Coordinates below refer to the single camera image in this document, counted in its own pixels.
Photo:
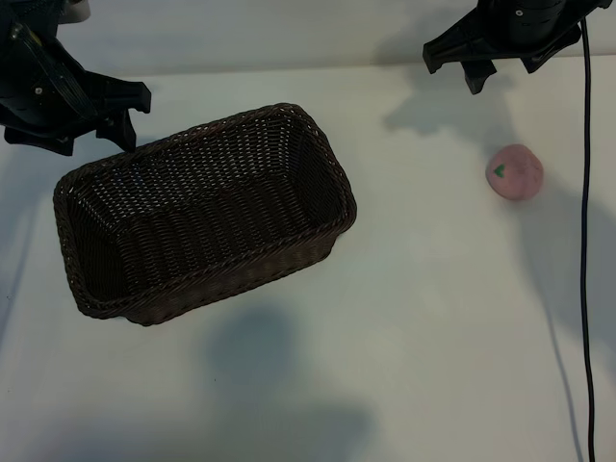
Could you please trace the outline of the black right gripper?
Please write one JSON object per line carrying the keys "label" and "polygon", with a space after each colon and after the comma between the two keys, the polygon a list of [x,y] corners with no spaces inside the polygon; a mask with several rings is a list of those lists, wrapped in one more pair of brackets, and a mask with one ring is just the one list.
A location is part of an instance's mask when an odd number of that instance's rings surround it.
{"label": "black right gripper", "polygon": [[607,8],[607,1],[594,0],[480,1],[477,17],[463,17],[423,45],[423,61],[430,74],[461,63],[471,94],[479,94],[497,73],[491,60],[520,59],[532,73],[579,42],[588,14]]}

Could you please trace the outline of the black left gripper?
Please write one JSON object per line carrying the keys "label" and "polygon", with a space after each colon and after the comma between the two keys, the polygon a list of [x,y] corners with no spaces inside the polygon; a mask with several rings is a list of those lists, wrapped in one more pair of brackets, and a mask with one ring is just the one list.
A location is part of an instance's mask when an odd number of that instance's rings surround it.
{"label": "black left gripper", "polygon": [[[1,3],[1,124],[7,141],[31,141],[69,156],[74,139],[99,122],[103,94],[110,110],[150,113],[151,91],[145,83],[105,82],[85,70],[58,40],[60,25],[89,17],[87,1]],[[128,111],[101,121],[95,135],[124,152],[137,146]]]}

